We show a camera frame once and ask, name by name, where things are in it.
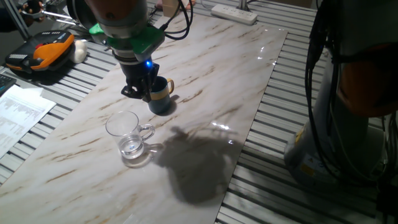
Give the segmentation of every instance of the metal slat floor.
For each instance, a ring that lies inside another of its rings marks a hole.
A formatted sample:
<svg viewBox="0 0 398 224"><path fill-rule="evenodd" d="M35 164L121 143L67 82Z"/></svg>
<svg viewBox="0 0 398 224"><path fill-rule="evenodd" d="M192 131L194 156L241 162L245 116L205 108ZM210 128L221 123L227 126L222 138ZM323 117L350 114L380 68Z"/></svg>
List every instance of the metal slat floor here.
<svg viewBox="0 0 398 224"><path fill-rule="evenodd" d="M219 3L237 6L238 0L198 0L194 12L210 16L208 9ZM283 162L288 138L307 121L303 76L308 36L316 12L269 1L254 2L249 7L259 15L259 24L289 33L215 223L374 223L375 191L348 189L328 195L313 192L296 183ZM152 19L156 21L161 15L157 12ZM117 63L104 47L88 43L88 48L90 56L85 63L68 64L53 73L56 85L43 86L18 78L21 87L45 88L43 97L57 106L0 160L0 184ZM315 98L325 63L322 57L314 71ZM15 77L8 70L2 73ZM381 120L372 119L370 125L380 128Z"/></svg>

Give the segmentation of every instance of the yellow label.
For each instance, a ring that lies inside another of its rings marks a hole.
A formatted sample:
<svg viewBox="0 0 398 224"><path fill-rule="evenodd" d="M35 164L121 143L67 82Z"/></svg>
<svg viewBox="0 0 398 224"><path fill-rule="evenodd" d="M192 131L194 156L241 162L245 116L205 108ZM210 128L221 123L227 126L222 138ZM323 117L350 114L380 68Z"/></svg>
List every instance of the yellow label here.
<svg viewBox="0 0 398 224"><path fill-rule="evenodd" d="M307 166L306 164L301 164L300 170L303 171L304 173L310 175L311 177L313 176L313 173L315 172L314 169Z"/></svg>

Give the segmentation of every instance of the clear glass cup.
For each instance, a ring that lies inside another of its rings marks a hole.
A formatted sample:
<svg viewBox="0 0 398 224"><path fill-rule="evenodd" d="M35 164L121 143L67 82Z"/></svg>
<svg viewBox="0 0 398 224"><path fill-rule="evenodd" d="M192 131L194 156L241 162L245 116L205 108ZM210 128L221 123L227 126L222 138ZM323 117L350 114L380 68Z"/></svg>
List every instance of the clear glass cup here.
<svg viewBox="0 0 398 224"><path fill-rule="evenodd" d="M120 153L126 159L135 159L144 152L143 142L155 134L155 127L150 124L138 125L138 117L130 111L120 111L106 122L106 131L113 136ZM140 135L143 130L150 133Z"/></svg>

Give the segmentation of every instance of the marble table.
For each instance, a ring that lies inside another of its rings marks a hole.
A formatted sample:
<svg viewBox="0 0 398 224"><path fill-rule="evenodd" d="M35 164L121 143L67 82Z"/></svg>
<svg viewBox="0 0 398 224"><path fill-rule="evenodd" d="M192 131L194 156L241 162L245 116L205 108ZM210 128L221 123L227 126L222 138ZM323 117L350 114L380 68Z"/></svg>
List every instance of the marble table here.
<svg viewBox="0 0 398 224"><path fill-rule="evenodd" d="M213 223L286 34L195 15L152 56L175 82L162 116L116 66L0 187L0 223ZM139 168L104 128L124 110L156 128Z"/></svg>

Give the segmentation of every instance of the paper document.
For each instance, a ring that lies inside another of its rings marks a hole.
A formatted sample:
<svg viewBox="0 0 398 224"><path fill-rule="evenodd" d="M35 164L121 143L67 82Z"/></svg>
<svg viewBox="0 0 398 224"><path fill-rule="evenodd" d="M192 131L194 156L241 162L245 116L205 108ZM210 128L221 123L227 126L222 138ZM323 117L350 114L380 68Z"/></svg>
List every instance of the paper document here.
<svg viewBox="0 0 398 224"><path fill-rule="evenodd" d="M56 103L14 85L0 97L0 158Z"/></svg>

